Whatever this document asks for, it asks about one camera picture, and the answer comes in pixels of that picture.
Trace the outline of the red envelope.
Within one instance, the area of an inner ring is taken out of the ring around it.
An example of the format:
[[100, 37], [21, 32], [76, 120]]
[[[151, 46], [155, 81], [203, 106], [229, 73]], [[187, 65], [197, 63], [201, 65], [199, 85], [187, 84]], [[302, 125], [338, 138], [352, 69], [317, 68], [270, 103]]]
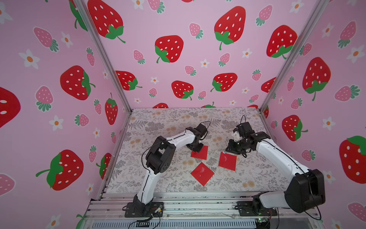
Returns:
[[200, 163], [192, 172], [191, 175], [202, 185], [205, 186], [208, 181], [214, 176], [214, 172], [204, 163]]
[[237, 156], [221, 152], [218, 166], [231, 171], [236, 171], [236, 162]]
[[208, 146], [203, 146], [200, 152], [191, 152], [191, 157], [196, 159], [207, 160]]

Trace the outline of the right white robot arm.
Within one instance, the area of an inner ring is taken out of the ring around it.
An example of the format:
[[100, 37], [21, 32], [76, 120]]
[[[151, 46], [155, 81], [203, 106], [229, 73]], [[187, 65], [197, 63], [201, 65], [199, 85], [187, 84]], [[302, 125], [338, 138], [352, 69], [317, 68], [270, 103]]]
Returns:
[[326, 202], [324, 175], [300, 164], [283, 151], [265, 132], [255, 132], [248, 122], [233, 130], [226, 152], [244, 157], [256, 151], [269, 159], [289, 181], [285, 191], [262, 192], [253, 197], [255, 213], [262, 209], [285, 208], [303, 213]]

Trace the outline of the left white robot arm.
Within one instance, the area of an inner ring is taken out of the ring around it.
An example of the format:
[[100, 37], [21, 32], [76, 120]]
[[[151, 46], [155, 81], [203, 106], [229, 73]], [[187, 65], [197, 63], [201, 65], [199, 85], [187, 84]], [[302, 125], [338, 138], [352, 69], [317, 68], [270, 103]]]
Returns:
[[165, 138], [159, 136], [146, 153], [146, 162], [143, 167], [146, 169], [145, 179], [140, 191], [134, 196], [133, 203], [146, 206], [153, 200], [154, 190], [160, 176], [169, 168], [175, 151], [187, 147], [193, 152], [199, 153], [204, 144], [201, 143], [207, 135], [205, 122], [197, 127], [188, 127], [182, 133], [173, 137]]

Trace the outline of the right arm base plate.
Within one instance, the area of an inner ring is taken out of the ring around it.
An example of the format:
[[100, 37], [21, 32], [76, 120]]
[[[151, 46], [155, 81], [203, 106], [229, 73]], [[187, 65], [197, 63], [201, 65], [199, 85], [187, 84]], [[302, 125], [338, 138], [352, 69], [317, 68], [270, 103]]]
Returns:
[[278, 216], [278, 212], [273, 208], [265, 208], [257, 201], [238, 201], [234, 207], [242, 217], [270, 217]]

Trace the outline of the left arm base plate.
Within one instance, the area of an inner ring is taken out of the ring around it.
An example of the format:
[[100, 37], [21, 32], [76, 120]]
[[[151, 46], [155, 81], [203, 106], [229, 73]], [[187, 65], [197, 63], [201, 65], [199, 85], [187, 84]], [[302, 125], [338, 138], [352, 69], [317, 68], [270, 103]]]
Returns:
[[152, 202], [147, 205], [140, 205], [130, 202], [123, 207], [123, 211], [126, 218], [146, 218], [151, 215], [162, 217], [164, 212], [164, 203]]

